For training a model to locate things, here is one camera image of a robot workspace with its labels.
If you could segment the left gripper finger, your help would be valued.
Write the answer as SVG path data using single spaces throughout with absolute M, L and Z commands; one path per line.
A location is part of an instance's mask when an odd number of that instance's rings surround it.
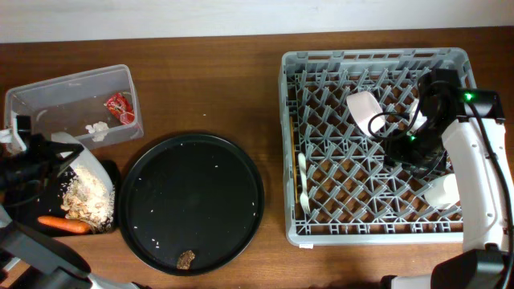
M 83 145 L 74 143 L 59 143 L 45 140 L 38 147 L 38 156 L 42 159 L 76 159 L 84 150 Z
M 70 154 L 67 157 L 62 157 L 59 154 L 43 156 L 43 179 L 57 178 L 77 157 L 74 154 Z

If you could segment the grey plate with rice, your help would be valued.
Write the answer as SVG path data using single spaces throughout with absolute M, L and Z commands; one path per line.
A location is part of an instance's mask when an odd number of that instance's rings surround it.
M 111 195 L 113 192 L 113 183 L 111 181 L 110 176 L 108 175 L 105 168 L 100 164 L 100 162 L 93 156 L 93 154 L 76 138 L 71 136 L 66 132 L 56 132 L 51 134 L 51 140 L 58 143 L 64 144 L 78 144 L 84 150 L 80 153 L 80 155 L 70 164 L 70 167 L 75 170 L 77 166 L 82 165 L 85 169 L 87 169 L 92 175 L 94 175 L 97 179 L 103 182 L 107 193 L 105 194 L 107 197 Z

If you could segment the white tissue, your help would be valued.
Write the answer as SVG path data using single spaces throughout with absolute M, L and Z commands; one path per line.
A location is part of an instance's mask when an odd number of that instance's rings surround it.
M 92 140 L 94 142 L 101 142 L 108 135 L 109 126 L 103 121 L 96 122 L 94 124 L 88 124 L 85 129 L 89 134 L 92 134 Z

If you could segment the cream white cup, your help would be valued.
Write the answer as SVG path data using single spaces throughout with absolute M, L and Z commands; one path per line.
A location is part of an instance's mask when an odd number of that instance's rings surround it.
M 423 197 L 437 210 L 447 210 L 460 201 L 456 176 L 449 173 L 428 183 Z

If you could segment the orange carrot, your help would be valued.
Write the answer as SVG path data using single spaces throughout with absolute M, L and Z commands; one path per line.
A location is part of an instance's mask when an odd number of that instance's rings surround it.
M 86 234 L 92 230 L 86 222 L 75 219 L 41 216 L 38 217 L 38 222 L 45 226 L 64 230 L 73 234 Z

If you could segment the pink bowl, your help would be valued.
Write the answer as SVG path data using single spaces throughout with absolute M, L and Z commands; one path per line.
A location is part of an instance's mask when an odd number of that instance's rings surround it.
M 346 97 L 346 103 L 354 122 L 366 136 L 372 136 L 372 132 L 378 132 L 386 124 L 385 117 L 379 116 L 373 120 L 369 129 L 371 119 L 383 112 L 371 92 L 363 91 L 349 95 Z

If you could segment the red snack wrapper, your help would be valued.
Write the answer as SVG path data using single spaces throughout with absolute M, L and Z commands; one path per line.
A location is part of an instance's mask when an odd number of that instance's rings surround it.
M 131 124 L 135 120 L 135 114 L 132 105 L 120 92 L 110 96 L 104 103 L 104 106 L 123 125 Z

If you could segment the white plastic fork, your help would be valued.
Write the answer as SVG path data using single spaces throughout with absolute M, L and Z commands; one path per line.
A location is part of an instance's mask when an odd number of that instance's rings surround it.
M 300 170 L 300 181 L 301 181 L 301 194 L 300 194 L 300 205 L 305 214 L 310 214 L 310 205 L 308 197 L 308 183 L 307 183 L 307 162 L 306 156 L 303 153 L 298 154 L 298 164 Z

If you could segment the wooden chopstick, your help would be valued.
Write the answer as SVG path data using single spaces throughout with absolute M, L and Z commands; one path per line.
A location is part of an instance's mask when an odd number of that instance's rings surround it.
M 289 128 L 290 128 L 290 139 L 291 139 L 291 150 L 292 150 L 292 176 L 293 176 L 293 189 L 295 203 L 298 203 L 298 189 L 297 189 L 297 172 L 296 172 L 296 148 L 295 148 L 295 137 L 294 137 L 294 120 L 292 116 L 289 116 Z

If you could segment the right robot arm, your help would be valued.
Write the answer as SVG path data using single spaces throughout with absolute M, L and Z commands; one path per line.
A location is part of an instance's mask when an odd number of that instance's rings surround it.
M 424 178 L 451 161 L 463 215 L 463 252 L 428 275 L 387 275 L 382 288 L 509 288 L 513 276 L 513 180 L 497 92 L 465 88 L 456 70 L 418 78 L 411 117 L 425 121 L 383 137 L 387 165 Z

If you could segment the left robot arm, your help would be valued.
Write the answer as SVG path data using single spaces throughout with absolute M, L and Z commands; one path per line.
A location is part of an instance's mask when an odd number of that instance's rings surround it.
M 27 139 L 27 150 L 1 159 L 4 193 L 35 181 L 54 181 L 84 150 L 81 144 L 63 144 L 38 134 Z M 137 283 L 116 283 L 91 272 L 88 263 L 72 248 L 10 218 L 1 206 L 1 252 L 13 262 L 29 265 L 12 288 L 140 288 Z

